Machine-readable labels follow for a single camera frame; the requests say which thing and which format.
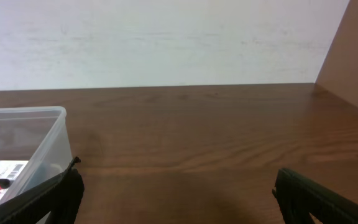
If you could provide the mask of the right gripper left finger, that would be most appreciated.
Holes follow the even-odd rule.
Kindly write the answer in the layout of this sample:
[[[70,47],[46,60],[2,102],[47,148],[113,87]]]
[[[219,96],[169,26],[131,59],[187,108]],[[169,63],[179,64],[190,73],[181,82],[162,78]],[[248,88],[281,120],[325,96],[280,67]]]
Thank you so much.
[[[0,204],[0,224],[74,223],[85,191],[82,176],[74,168],[75,157],[62,173]]]

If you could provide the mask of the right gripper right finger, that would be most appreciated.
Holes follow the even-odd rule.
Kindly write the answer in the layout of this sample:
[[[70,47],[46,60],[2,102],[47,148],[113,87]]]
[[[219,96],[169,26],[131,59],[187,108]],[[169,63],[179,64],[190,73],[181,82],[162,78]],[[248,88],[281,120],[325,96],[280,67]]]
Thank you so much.
[[[358,204],[287,168],[278,170],[272,190],[286,224],[358,224]]]

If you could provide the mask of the clear plastic storage container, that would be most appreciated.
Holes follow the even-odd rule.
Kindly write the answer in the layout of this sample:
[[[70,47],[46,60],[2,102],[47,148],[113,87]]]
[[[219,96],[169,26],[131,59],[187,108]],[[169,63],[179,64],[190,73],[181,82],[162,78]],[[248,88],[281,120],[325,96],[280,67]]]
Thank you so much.
[[[63,172],[73,159],[60,106],[0,109],[0,161],[28,161],[0,204]]]

